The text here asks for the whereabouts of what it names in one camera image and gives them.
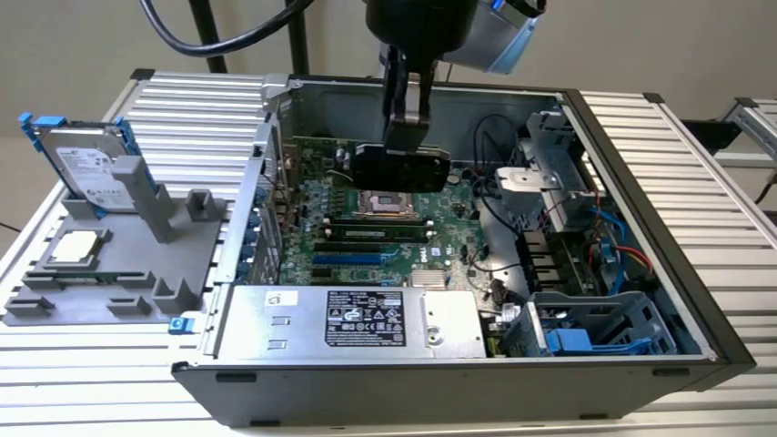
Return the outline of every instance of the blue pcie slot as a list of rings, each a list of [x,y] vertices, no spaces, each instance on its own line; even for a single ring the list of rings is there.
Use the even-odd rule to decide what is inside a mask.
[[[380,266],[382,264],[382,257],[380,254],[313,255],[313,264],[334,266]]]

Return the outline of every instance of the red cable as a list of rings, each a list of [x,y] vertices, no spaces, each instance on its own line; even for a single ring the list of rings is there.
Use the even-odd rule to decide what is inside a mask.
[[[638,251],[634,248],[629,248],[626,246],[613,246],[617,250],[622,250],[624,252],[629,252],[633,253],[642,261],[645,261],[645,264],[648,265],[648,275],[653,274],[653,263],[650,262],[650,260],[648,259],[648,256],[645,256],[645,254]]]

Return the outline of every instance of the table surface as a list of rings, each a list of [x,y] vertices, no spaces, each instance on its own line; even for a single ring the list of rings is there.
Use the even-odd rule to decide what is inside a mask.
[[[240,166],[261,119],[260,76],[157,73],[130,82],[106,118],[124,115],[149,168],[173,196],[209,188],[232,199]],[[19,281],[24,261],[40,253],[61,207],[54,187],[20,238],[0,262],[3,281]],[[213,255],[217,260],[218,250]],[[0,301],[9,295],[0,288]],[[170,346],[166,325],[15,327],[0,324],[0,426],[15,433],[160,435],[473,434],[621,436],[777,435],[777,291],[716,293],[757,368],[706,392],[678,392],[614,421],[469,423],[458,425],[358,426],[229,430],[212,420],[170,377],[169,362],[185,359],[197,338]]]

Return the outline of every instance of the blue latch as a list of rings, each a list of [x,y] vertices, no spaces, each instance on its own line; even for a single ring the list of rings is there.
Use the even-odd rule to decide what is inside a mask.
[[[168,324],[169,335],[186,335],[194,333],[194,319],[173,317]]]
[[[33,121],[33,125],[37,127],[60,127],[66,122],[68,119],[62,116],[40,116]]]

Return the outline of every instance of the black pcie slot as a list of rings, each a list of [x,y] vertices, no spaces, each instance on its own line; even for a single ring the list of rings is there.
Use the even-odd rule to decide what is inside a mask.
[[[378,244],[346,244],[324,242],[313,245],[316,252],[341,252],[341,253],[381,253],[382,247]]]

